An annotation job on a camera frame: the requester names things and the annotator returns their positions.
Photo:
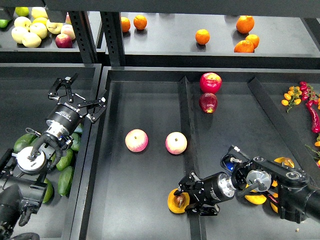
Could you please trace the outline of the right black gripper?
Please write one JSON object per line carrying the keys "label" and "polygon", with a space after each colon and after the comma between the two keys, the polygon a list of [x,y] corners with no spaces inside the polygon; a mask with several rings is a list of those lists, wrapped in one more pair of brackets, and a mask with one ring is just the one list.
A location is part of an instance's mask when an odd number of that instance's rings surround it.
{"label": "right black gripper", "polygon": [[186,211],[198,213],[200,216],[217,216],[220,212],[217,204],[232,200],[235,195],[235,187],[231,177],[224,172],[199,179],[197,174],[191,171],[180,180],[173,194],[193,192],[199,204],[189,204],[186,206]]}

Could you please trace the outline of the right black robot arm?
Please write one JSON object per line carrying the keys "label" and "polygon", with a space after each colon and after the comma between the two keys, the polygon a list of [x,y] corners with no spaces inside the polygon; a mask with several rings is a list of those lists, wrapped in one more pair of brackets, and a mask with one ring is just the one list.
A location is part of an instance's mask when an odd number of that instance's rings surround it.
{"label": "right black robot arm", "polygon": [[170,193],[173,205],[183,213],[217,216],[219,203],[234,197],[264,197],[281,219],[297,224],[307,218],[320,220],[320,189],[304,170],[288,161],[249,158],[231,145],[220,165],[224,171],[205,178],[199,178],[194,171],[183,177]]}

